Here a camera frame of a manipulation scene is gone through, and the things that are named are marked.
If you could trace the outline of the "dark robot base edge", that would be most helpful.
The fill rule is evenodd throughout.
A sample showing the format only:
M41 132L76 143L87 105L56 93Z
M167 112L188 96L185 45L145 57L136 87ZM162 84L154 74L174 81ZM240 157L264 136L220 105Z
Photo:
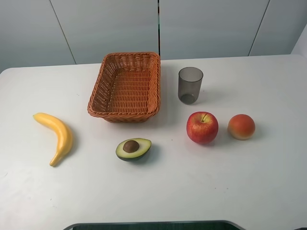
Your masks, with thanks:
M66 230L242 230L243 227L226 220L158 221L119 223L77 223Z

